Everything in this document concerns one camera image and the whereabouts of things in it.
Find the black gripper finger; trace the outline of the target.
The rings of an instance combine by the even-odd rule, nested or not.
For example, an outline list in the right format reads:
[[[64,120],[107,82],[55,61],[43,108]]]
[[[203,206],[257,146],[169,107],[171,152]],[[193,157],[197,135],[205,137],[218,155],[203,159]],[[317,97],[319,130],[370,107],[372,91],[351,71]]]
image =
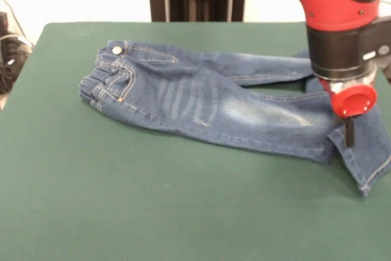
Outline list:
[[[347,146],[353,146],[355,143],[355,134],[354,134],[354,119],[352,117],[347,117],[345,119],[345,139]]]

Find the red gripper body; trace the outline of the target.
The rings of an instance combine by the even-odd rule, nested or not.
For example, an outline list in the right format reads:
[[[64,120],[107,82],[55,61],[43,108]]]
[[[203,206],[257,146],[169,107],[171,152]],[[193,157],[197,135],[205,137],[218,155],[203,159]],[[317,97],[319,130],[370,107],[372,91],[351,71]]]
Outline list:
[[[319,82],[330,96],[334,113],[341,118],[360,116],[376,103],[373,81],[356,79],[337,83],[319,79]]]

